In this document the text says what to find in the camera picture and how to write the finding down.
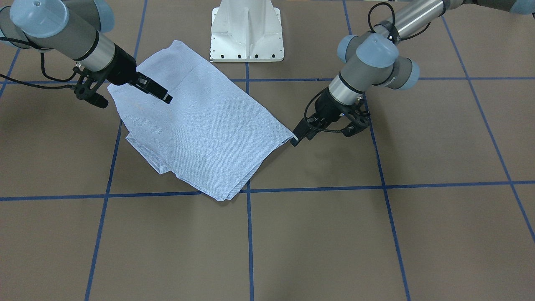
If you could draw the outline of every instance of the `light blue joint cap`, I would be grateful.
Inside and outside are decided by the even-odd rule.
[[[0,11],[2,11],[4,8],[6,8],[8,6],[3,6],[3,7],[0,7]],[[2,29],[0,28],[0,37],[5,37],[4,33],[2,32]],[[7,41],[0,41],[1,43],[4,43],[6,44],[7,46],[11,46],[11,47],[15,47],[15,48],[18,48],[17,46],[11,44],[11,42],[7,42]]]
[[[373,33],[358,48],[357,56],[366,65],[386,68],[399,56],[398,48],[384,36]]]
[[[347,63],[346,62],[347,47],[349,46],[349,42],[351,42],[351,40],[354,37],[357,37],[357,36],[354,34],[346,35],[342,39],[342,41],[340,41],[340,44],[338,44],[337,55],[338,55],[338,58],[344,63]]]
[[[43,38],[67,26],[69,10],[60,0],[15,0],[9,17],[26,34]]]
[[[535,0],[516,0],[509,12],[530,14],[535,12]]]
[[[409,75],[409,79],[403,86],[399,87],[397,90],[411,89],[412,87],[414,87],[414,85],[416,84],[416,82],[418,82],[418,79],[420,78],[420,67],[412,60],[410,62],[412,63],[412,71]]]
[[[101,21],[100,32],[110,32],[115,27],[115,15],[111,10],[111,7],[105,0],[93,0],[98,10],[98,17]]]

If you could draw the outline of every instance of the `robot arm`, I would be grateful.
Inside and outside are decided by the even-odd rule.
[[[328,88],[310,101],[308,106],[317,99],[316,112],[307,117],[307,106],[303,119],[293,131],[297,139],[291,140],[292,145],[297,146],[303,138],[312,140],[322,131],[341,132],[350,137],[366,129],[370,125],[369,112],[361,107],[364,104],[362,96],[367,89],[371,86],[409,89],[419,78],[418,65],[399,56],[396,45],[420,34],[416,33],[420,28],[465,3],[520,14],[535,11],[535,0],[414,0],[396,13],[388,5],[392,9],[392,17],[373,27],[369,24],[370,31],[362,36],[349,35],[342,39],[338,56],[346,65]],[[342,115],[350,120],[348,126],[337,131],[326,129]]]
[[[7,43],[56,49],[77,62],[74,71],[80,79],[73,89],[78,99],[105,108],[108,101],[96,90],[108,80],[114,85],[130,84],[170,103],[167,90],[137,72],[135,59],[102,34],[113,25],[113,13],[104,0],[15,0],[0,9],[0,36],[16,39]]]

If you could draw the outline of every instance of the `cloth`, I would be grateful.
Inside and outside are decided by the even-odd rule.
[[[138,71],[169,90],[171,104],[130,85],[108,91],[126,140],[159,173],[218,201],[232,199],[262,161],[293,137],[264,107],[184,43],[174,41]]]

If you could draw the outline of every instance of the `brown floor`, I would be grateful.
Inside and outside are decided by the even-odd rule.
[[[138,62],[175,39],[208,58],[219,0],[109,2]],[[272,2],[285,60],[215,66],[293,129],[373,3]],[[448,12],[399,46],[413,89],[368,91],[372,131],[286,144],[226,202],[158,175],[113,102],[0,81],[0,300],[534,300],[534,29]],[[1,73],[45,80],[35,51],[0,51]]]

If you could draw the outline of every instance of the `light blue cloth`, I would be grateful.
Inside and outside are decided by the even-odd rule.
[[[262,161],[293,137],[264,107],[184,43],[138,71],[173,97],[166,104],[130,85],[108,90],[128,142],[160,174],[172,171],[218,201],[232,199]]]

